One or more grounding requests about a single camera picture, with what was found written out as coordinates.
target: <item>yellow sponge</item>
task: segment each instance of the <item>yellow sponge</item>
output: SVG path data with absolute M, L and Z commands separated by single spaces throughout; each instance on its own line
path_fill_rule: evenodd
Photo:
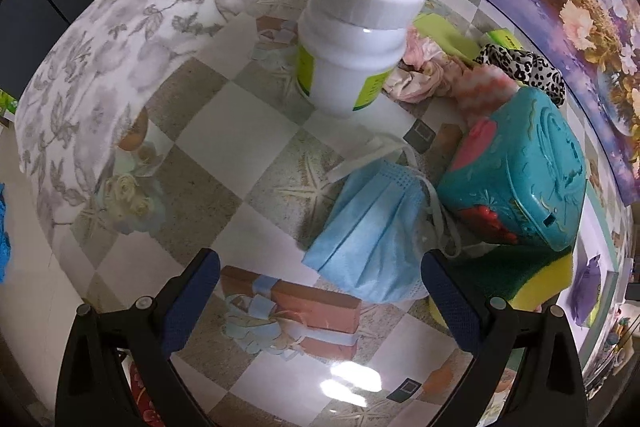
M 572 248 L 556 252 L 550 248 L 501 245 L 476 259 L 456 264 L 455 270 L 474 282 L 487 297 L 502 297 L 516 310 L 532 312 L 540 304 L 571 284 Z M 434 320 L 446 323 L 433 299 L 429 311 Z

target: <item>light blue ribbon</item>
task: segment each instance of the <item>light blue ribbon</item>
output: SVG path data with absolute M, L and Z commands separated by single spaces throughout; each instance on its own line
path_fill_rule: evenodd
M 253 283 L 254 297 L 229 295 L 226 299 L 225 334 L 251 355 L 266 351 L 290 360 L 303 353 L 300 343 L 305 338 L 340 346 L 353 346 L 357 333 L 310 328 L 292 319 L 278 316 L 271 300 L 271 289 L 279 279 L 260 275 Z

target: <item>red cloth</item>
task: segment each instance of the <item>red cloth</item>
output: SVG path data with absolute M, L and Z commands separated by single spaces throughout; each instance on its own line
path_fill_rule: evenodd
M 142 382 L 135 363 L 131 363 L 129 376 L 131 377 L 131 394 L 142 415 L 142 419 L 151 427 L 164 427 L 164 422 L 160 418 L 158 411 L 156 411 L 149 393 L 146 391 L 145 384 Z

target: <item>pink cloth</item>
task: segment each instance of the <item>pink cloth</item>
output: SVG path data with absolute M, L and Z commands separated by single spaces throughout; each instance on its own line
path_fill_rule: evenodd
M 418 103 L 430 96 L 450 96 L 469 128 L 490 116 L 520 87 L 504 71 L 489 64 L 467 68 L 457 57 L 449 57 L 428 37 L 411 26 L 406 36 L 404 66 L 394 69 L 383 89 L 401 102 Z
M 428 37 L 421 38 L 411 27 L 407 32 L 407 48 L 402 61 L 416 71 L 396 68 L 383 86 L 396 100 L 418 103 L 430 96 L 450 96 L 453 83 L 466 66 L 457 57 L 449 57 Z
M 418 30 L 411 26 L 406 33 L 406 51 L 402 60 L 407 66 L 411 66 L 416 71 L 424 67 L 424 63 L 433 58 L 446 58 L 447 55 L 428 37 L 421 37 Z
M 520 86 L 496 66 L 484 64 L 466 70 L 453 83 L 451 96 L 458 102 L 458 109 L 469 128 L 481 118 L 490 116 L 502 104 L 511 100 Z

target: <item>green packet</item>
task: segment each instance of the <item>green packet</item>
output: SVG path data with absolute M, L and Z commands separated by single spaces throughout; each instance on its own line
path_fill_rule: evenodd
M 0 89 L 0 116 L 5 112 L 15 115 L 15 110 L 18 107 L 18 101 L 15 100 L 10 94 Z

